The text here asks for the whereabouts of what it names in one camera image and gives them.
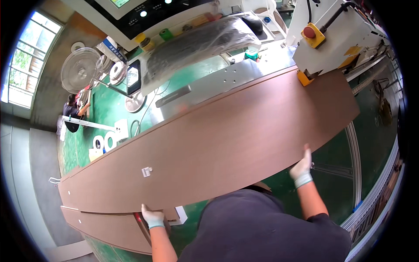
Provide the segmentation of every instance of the concrete floor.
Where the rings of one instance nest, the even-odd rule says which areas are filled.
[[[170,83],[162,85],[162,88],[166,88],[166,85],[170,84],[168,90],[161,96],[226,66],[225,61],[221,57],[214,57],[201,62],[199,65],[184,68],[172,77]],[[362,78],[366,77],[368,77],[368,72],[362,76]],[[357,84],[354,81],[358,80],[355,79],[353,83],[350,83],[352,87]],[[357,95],[356,99],[360,106],[361,114],[354,120],[362,161],[362,198],[366,196],[381,173],[394,142],[397,125],[396,119],[393,119],[393,123],[390,126],[384,126],[381,123],[378,126],[375,124],[378,114],[378,98],[371,87],[372,85],[364,88]],[[91,112],[90,121],[113,126],[117,120],[127,118],[128,126],[130,126],[133,120],[141,118],[145,108],[146,106],[138,113],[130,114],[124,108],[123,96],[104,86],[98,86],[93,89],[93,112]],[[141,131],[150,128],[152,126],[151,123],[152,118],[147,113],[143,120]],[[104,130],[90,127],[80,127],[76,133],[67,132],[62,147],[63,174],[66,174],[77,165],[87,165],[90,162],[88,149],[92,148],[93,137],[96,135],[105,136],[105,133],[106,131]],[[331,141],[315,151],[313,153],[313,161],[315,163],[351,168],[351,158],[345,132],[340,132]],[[313,171],[312,173],[319,193],[329,210],[330,217],[335,223],[340,224],[351,214],[353,209],[352,180],[319,171]],[[272,188],[272,192],[276,197],[283,201],[287,213],[301,217],[300,204],[294,184],[289,177],[288,169],[265,179],[263,182]],[[196,236],[197,221],[205,204],[206,201],[203,201],[184,206],[188,220],[183,225],[172,226],[170,239],[178,255]],[[86,240],[92,246],[98,259],[103,262],[151,261],[151,256],[121,250],[91,238],[86,238]]]

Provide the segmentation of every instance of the worker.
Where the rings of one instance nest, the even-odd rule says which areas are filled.
[[[196,238],[177,258],[164,214],[142,205],[150,229],[153,262],[345,261],[349,232],[330,220],[310,175],[311,151],[290,170],[305,220],[284,213],[269,190],[249,186],[207,203]]]
[[[89,107],[90,107],[90,103],[87,103],[79,110],[79,108],[77,107],[76,95],[70,94],[68,95],[67,103],[64,104],[62,115],[66,117],[70,117],[70,118],[72,117],[72,118],[82,119],[82,117],[84,116],[84,113]],[[78,130],[78,127],[79,127],[78,124],[70,123],[67,121],[65,121],[64,123],[67,126],[67,129],[71,133],[75,133]]]

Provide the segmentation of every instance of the red button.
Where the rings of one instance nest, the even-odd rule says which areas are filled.
[[[306,26],[304,28],[303,33],[304,33],[305,37],[308,37],[308,38],[311,38],[311,39],[316,37],[316,34],[314,33],[314,29],[309,27],[309,26]]]

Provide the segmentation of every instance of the control panel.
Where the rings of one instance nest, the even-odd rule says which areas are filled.
[[[139,33],[142,33],[157,23],[192,7],[209,3],[212,0],[147,0],[119,20],[116,20],[95,0],[85,1],[132,40]]]

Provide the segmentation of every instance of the hand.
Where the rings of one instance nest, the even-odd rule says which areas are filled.
[[[301,175],[310,173],[311,169],[311,149],[308,144],[304,145],[304,158],[301,159],[295,166],[290,170],[290,176],[295,181]]]
[[[145,221],[148,224],[148,229],[154,228],[156,226],[164,227],[164,214],[159,211],[149,211],[148,207],[144,204],[141,204],[141,213]]]

